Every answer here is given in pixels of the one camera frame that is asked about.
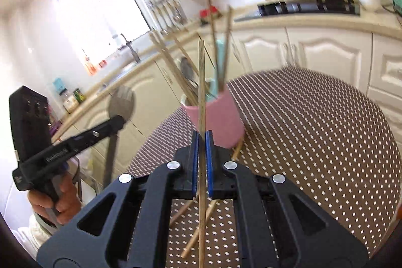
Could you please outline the person's left hand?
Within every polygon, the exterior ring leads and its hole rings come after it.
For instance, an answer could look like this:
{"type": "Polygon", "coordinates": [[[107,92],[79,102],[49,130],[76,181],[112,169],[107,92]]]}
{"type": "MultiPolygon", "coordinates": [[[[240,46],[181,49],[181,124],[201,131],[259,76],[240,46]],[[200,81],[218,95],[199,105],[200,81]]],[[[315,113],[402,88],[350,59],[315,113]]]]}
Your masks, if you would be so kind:
{"type": "Polygon", "coordinates": [[[59,185],[61,196],[56,204],[52,199],[38,190],[30,190],[28,193],[28,200],[32,206],[33,211],[41,216],[50,220],[47,214],[47,209],[56,209],[58,215],[57,222],[60,225],[67,224],[79,211],[81,210],[81,202],[78,198],[77,188],[72,181],[72,175],[65,172],[59,185]]]}

